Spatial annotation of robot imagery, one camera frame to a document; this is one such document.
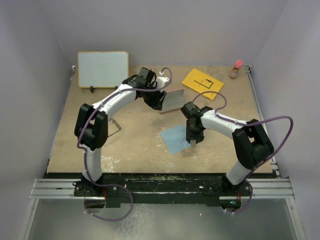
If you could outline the pink glasses case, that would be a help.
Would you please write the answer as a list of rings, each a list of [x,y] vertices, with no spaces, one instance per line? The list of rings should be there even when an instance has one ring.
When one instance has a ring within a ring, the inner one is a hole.
[[[184,93],[184,89],[178,89],[168,92],[164,99],[163,108],[160,111],[160,113],[164,114],[167,112],[181,109],[183,105],[186,103]]]

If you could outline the blue cleaning cloth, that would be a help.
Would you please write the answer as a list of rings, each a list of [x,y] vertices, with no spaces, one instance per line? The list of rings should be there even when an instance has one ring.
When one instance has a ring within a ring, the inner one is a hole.
[[[192,146],[186,140],[186,127],[183,124],[168,128],[160,133],[168,151],[175,155]]]

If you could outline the thin framed sunglasses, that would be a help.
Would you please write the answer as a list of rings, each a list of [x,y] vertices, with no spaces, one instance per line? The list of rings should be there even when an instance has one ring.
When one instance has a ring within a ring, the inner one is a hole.
[[[108,121],[108,137],[111,137],[122,130],[120,124],[113,118]]]

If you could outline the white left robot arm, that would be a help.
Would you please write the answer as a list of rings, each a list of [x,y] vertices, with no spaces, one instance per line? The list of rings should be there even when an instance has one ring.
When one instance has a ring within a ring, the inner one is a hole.
[[[77,148],[83,151],[84,172],[81,180],[74,182],[77,193],[98,196],[106,187],[103,184],[101,156],[102,147],[109,137],[109,121],[114,114],[139,98],[153,110],[161,111],[167,95],[165,88],[171,83],[172,77],[165,76],[163,70],[155,73],[150,68],[142,67],[138,74],[123,80],[104,99],[91,105],[81,105],[74,135]]]

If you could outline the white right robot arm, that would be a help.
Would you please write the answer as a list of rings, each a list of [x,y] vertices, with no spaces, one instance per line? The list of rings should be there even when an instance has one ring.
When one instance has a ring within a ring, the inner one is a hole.
[[[191,101],[180,110],[186,118],[188,143],[202,142],[206,129],[233,140],[237,161],[222,177],[222,190],[228,196],[235,195],[246,177],[275,151],[265,129],[256,119],[237,120],[223,114],[219,115],[209,106],[199,108]]]

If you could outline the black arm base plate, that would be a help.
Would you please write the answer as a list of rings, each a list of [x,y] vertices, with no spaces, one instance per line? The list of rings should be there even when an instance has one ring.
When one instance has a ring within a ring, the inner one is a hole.
[[[44,179],[70,180],[75,197],[89,209],[119,208],[121,204],[201,204],[239,209],[253,188],[245,181],[231,186],[222,173],[103,173],[98,188],[80,173],[46,173]]]

